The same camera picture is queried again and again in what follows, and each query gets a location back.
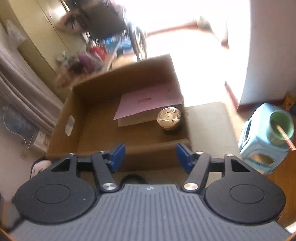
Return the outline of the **pink cover notebook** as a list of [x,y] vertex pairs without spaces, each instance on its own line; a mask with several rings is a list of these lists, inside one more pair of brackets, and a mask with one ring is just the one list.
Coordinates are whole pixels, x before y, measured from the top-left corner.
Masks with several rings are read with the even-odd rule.
[[162,109],[182,103],[176,82],[153,85],[123,94],[114,120],[119,127],[155,121]]

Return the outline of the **black tape roll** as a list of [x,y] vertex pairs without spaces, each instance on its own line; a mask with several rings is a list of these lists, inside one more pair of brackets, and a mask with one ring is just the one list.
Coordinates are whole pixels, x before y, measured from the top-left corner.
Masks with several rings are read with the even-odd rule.
[[137,174],[128,174],[123,177],[120,182],[120,185],[123,186],[125,184],[147,184],[145,178]]

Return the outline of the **light blue plastic stool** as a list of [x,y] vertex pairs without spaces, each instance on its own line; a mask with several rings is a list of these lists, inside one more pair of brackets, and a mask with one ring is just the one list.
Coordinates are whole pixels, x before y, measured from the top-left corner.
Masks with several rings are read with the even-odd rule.
[[268,138],[269,118],[275,110],[283,109],[269,103],[260,105],[244,123],[238,142],[242,160],[262,174],[272,173],[290,150],[286,143],[274,145]]

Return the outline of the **plush doll red shirt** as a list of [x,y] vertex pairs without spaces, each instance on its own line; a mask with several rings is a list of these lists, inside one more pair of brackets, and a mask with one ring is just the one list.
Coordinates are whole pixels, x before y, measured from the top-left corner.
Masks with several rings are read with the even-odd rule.
[[52,164],[53,162],[48,160],[46,157],[41,157],[38,160],[34,161],[30,170],[30,179],[32,179],[34,176],[36,176]]

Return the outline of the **brown cardboard box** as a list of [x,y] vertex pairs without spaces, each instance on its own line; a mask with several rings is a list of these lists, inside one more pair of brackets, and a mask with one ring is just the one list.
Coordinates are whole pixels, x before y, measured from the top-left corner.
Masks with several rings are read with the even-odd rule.
[[165,130],[162,109],[184,111],[170,55],[150,58],[90,78],[73,87],[53,131],[46,156],[88,157],[125,145],[123,170],[178,166],[176,145],[190,146],[186,117]]

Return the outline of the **green cup with stick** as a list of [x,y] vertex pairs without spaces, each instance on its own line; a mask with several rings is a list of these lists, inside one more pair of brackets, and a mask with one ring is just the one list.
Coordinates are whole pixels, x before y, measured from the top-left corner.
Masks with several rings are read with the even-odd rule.
[[290,114],[283,110],[275,110],[271,113],[268,134],[271,143],[278,146],[286,143],[292,151],[295,151],[295,145],[292,143],[294,131]]

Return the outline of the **clear plastic bag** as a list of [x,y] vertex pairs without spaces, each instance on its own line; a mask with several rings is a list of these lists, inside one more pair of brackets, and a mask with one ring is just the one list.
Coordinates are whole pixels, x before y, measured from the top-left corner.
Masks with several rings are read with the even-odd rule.
[[39,129],[11,105],[2,107],[1,120],[5,128],[20,137],[25,147],[29,149]]

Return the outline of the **purple water bottle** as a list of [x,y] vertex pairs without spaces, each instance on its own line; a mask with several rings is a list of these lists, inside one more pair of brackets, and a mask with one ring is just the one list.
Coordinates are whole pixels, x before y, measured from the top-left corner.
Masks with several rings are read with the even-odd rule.
[[68,60],[68,70],[74,74],[92,74],[102,69],[104,63],[98,54],[80,52]]

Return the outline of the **cluttered folding side table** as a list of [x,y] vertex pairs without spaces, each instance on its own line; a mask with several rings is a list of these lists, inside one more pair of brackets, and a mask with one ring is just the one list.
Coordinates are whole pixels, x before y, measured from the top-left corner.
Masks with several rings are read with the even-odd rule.
[[122,54],[124,49],[132,48],[128,39],[108,42],[102,46],[92,45],[86,51],[72,56],[64,56],[57,70],[55,86],[58,89],[72,88],[100,72],[111,69],[112,61]]

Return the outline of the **grey curtain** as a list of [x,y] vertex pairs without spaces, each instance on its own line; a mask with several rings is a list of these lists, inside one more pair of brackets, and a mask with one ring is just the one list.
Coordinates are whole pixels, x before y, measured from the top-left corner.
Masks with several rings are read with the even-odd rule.
[[38,128],[51,135],[64,104],[20,53],[1,45],[1,95]]

